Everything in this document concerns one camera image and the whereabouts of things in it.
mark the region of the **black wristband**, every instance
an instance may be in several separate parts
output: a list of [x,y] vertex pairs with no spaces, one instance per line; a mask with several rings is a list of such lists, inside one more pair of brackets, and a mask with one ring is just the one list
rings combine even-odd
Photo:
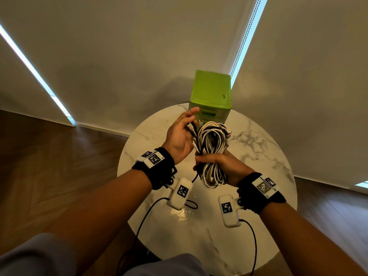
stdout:
[[261,173],[253,172],[244,177],[238,184],[237,190],[240,199],[238,204],[244,209],[250,209],[260,214],[270,203],[284,203],[286,199],[277,190],[276,184],[270,179],[263,179]]
[[144,162],[136,162],[132,169],[143,171],[152,184],[153,190],[158,190],[166,184],[170,184],[171,177],[177,173],[175,162],[170,153],[163,147],[155,149],[163,159],[157,157],[155,153],[144,153],[142,157],[150,161],[152,167],[148,167]]

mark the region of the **white cable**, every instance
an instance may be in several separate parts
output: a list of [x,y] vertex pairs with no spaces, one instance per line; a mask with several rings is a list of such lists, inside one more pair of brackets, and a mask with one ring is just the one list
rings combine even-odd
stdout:
[[[209,121],[200,127],[197,134],[196,150],[200,155],[223,154],[228,148],[231,132],[224,124]],[[205,163],[200,178],[206,188],[214,189],[226,183],[226,174],[217,164]]]

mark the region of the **gray clothing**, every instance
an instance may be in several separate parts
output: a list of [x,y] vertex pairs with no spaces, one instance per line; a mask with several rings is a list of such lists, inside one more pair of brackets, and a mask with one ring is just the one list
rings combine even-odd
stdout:
[[[1,276],[72,276],[76,274],[76,254],[51,233],[41,233],[0,256]],[[136,266],[126,276],[208,276],[200,261],[181,254],[151,264]]]

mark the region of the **white marble tabletop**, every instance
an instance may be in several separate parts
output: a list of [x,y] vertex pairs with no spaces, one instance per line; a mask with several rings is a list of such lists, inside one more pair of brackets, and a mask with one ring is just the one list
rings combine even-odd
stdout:
[[[161,146],[169,126],[186,111],[188,104],[170,106],[143,121],[132,133],[122,151],[117,175],[128,171],[135,159],[144,152]],[[270,176],[279,186],[287,202],[297,208],[297,191],[290,165],[277,143],[254,121],[231,110],[226,126],[232,131],[228,150],[256,171]],[[193,180],[196,172],[194,151],[177,167],[176,178]],[[136,233],[150,206],[159,198],[168,196],[170,189],[152,191],[129,220]],[[166,204],[157,203],[147,216],[138,236],[139,240],[156,256],[167,259],[181,253],[191,253],[211,275],[239,275],[251,271],[254,261],[254,239],[250,228],[226,228],[222,222],[218,197],[231,194],[237,198],[236,188],[224,185],[206,189],[198,178],[188,199],[198,209],[184,207],[177,211]],[[274,240],[260,217],[250,210],[240,210],[239,217],[253,227],[257,238],[256,268],[266,264],[278,252]]]

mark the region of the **green plastic container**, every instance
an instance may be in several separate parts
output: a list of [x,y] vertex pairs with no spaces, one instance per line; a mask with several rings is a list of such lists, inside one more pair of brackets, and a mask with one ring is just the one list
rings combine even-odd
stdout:
[[197,70],[195,76],[189,109],[198,106],[200,111],[195,118],[203,123],[224,124],[232,107],[230,75]]

